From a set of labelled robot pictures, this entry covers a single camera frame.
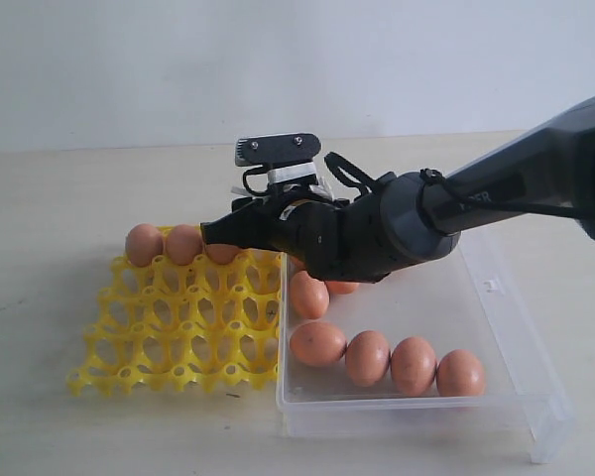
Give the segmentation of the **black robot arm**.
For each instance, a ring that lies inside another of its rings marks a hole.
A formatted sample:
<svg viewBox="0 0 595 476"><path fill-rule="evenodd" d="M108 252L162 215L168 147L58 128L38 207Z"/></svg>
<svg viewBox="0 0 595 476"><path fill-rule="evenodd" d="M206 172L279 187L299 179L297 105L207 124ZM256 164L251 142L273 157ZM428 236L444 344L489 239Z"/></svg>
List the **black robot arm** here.
<svg viewBox="0 0 595 476"><path fill-rule="evenodd" d="M318 175L310 133L239 140L244 187L228 215L201 225L208 244L284 252L324 281L377 283L439 260L463 231L524 214L569 218L595 241L595 96L451 175L434 169L371 178L336 153L325 164L358 192L337 198Z"/></svg>

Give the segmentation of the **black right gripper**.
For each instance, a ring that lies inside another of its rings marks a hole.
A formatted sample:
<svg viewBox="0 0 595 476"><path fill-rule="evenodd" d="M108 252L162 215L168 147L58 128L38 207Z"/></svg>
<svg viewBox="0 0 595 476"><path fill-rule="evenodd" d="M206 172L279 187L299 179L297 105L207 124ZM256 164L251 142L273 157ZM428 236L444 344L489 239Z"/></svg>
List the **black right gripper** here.
<svg viewBox="0 0 595 476"><path fill-rule="evenodd" d="M335 203L318 195L243 197L231 213L200 223L206 245L230 245L288 253L335 253Z"/></svg>

